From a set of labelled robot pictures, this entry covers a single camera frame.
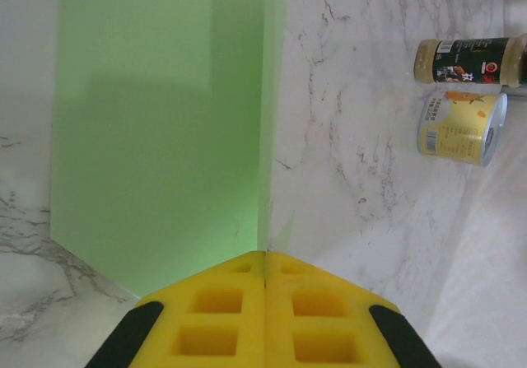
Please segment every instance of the product label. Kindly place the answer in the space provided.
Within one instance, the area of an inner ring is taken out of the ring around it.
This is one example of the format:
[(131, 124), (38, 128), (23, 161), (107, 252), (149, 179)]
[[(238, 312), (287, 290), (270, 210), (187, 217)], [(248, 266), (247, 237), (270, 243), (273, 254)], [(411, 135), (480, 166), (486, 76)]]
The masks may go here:
[(421, 153), (479, 165), (496, 99), (496, 95), (455, 91), (433, 95), (421, 120)]
[(432, 66), (436, 82), (499, 84), (501, 61), (509, 38), (443, 40)]

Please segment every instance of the yellow object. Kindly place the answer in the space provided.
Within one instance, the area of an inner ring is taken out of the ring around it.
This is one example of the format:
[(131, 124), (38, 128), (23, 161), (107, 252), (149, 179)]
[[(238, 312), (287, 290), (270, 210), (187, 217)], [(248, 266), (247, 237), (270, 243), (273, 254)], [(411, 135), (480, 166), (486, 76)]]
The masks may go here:
[(419, 151), (487, 165), (501, 136), (506, 102), (505, 94), (433, 93), (425, 103), (419, 124)]
[(131, 368), (399, 367), (369, 308), (395, 305), (280, 253), (254, 251), (155, 292)]

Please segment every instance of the black label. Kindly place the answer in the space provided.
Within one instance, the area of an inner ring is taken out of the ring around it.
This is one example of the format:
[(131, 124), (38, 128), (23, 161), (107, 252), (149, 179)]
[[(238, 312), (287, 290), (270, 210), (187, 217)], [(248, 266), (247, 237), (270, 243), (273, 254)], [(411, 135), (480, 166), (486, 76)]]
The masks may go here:
[(432, 67), (434, 81), (499, 84), (508, 41), (507, 37), (441, 41)]

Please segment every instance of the marble countertop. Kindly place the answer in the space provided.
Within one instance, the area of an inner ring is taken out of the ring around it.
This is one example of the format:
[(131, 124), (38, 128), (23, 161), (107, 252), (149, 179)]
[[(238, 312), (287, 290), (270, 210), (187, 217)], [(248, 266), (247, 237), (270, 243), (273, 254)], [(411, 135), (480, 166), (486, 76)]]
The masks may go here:
[[(413, 81), (413, 55), (422, 38), (501, 35), (503, 0), (287, 3), (270, 247), (290, 232), (290, 254), (422, 331), (476, 175), (417, 153), (430, 87)], [(56, 0), (0, 10), (0, 357), (82, 366), (135, 299), (49, 239)]]

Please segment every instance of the yellow label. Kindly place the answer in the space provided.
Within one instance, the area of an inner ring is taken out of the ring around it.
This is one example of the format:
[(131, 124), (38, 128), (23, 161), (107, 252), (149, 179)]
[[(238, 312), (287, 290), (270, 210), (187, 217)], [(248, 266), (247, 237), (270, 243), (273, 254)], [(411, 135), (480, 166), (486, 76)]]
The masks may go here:
[(433, 95), (421, 123), (423, 154), (479, 165), (497, 95), (447, 91)]

